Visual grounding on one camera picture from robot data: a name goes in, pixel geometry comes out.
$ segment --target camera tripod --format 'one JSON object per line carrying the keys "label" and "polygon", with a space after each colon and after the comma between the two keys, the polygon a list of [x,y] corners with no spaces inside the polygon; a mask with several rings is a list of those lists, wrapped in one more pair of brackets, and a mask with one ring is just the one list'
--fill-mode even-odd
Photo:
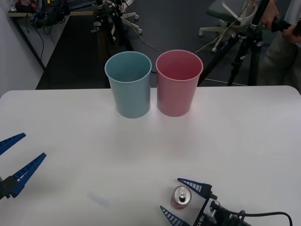
{"label": "camera tripod", "polygon": [[228,85],[231,86],[235,77],[237,76],[239,69],[243,60],[245,59],[248,51],[251,49],[251,63],[250,72],[248,79],[248,86],[256,85],[256,79],[258,74],[260,53],[263,45],[262,30],[259,26],[260,19],[269,3],[269,0],[262,0],[258,10],[254,16],[253,21],[246,26],[243,26],[240,30],[234,32],[226,44],[216,53],[214,59],[209,63],[201,74],[198,80],[198,86],[209,73],[216,67],[216,65],[223,59],[223,57],[232,49],[232,47],[239,41],[242,40],[239,51],[235,57],[234,62],[231,64],[233,69],[231,71],[231,77],[229,79]]}
{"label": "camera tripod", "polygon": [[94,11],[95,22],[92,32],[96,32],[97,35],[99,59],[102,64],[105,64],[111,56],[110,46],[115,46],[115,38],[111,33],[109,17],[111,17],[119,36],[119,45],[124,45],[127,51],[134,50],[121,20],[122,13],[118,8],[118,5],[121,5],[122,1],[116,0],[114,4],[116,7],[109,7],[102,0],[96,0]]}

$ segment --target can lid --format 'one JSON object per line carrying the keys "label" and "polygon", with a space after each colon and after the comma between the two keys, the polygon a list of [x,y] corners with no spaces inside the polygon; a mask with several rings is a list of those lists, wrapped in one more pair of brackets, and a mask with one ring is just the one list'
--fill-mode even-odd
{"label": "can lid", "polygon": [[185,186],[179,186],[174,190],[174,200],[177,204],[185,206],[191,201],[191,192]]}

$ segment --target gray floor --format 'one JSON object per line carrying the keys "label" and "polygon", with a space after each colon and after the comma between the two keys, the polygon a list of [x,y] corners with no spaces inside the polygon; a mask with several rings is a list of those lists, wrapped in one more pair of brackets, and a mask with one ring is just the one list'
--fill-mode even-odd
{"label": "gray floor", "polygon": [[[213,0],[134,0],[127,12],[136,12],[140,17],[135,21],[143,29],[142,37],[148,43],[162,50],[184,49],[194,51],[217,37],[215,32],[205,32],[199,37],[200,27],[216,26],[218,19],[208,16],[206,10]],[[281,15],[286,13],[290,1],[278,0]],[[92,16],[71,16],[65,30],[56,45],[47,65],[50,78],[43,75],[37,89],[93,89],[105,88],[106,79],[103,66],[99,64],[97,40],[90,30],[93,28]],[[128,36],[135,51],[146,54],[153,63],[160,52],[145,46],[131,27],[127,28]],[[264,31],[265,43],[271,43],[274,34]],[[213,46],[209,46],[198,56],[204,66],[208,65],[214,54]],[[208,76],[209,79],[227,82],[232,69],[230,63],[234,60],[239,43],[218,64]],[[262,56],[267,50],[264,47]],[[250,56],[241,67],[236,83],[247,84]],[[156,86],[156,75],[151,75],[151,86]],[[202,86],[225,86],[225,84],[204,81]]]}

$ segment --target person's arm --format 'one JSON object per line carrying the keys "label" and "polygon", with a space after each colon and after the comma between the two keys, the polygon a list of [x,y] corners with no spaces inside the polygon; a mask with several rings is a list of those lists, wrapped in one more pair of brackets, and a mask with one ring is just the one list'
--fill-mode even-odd
{"label": "person's arm", "polygon": [[269,30],[272,29],[272,24],[275,18],[279,18],[280,14],[276,6],[276,0],[270,0],[267,8],[265,9],[261,18],[261,23],[264,24]]}

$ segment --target soda can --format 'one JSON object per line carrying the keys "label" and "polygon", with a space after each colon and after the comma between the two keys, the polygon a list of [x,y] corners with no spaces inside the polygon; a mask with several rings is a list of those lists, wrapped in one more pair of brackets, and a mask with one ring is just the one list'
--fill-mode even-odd
{"label": "soda can", "polygon": [[185,186],[176,187],[171,197],[171,206],[176,210],[184,209],[191,201],[191,192]]}

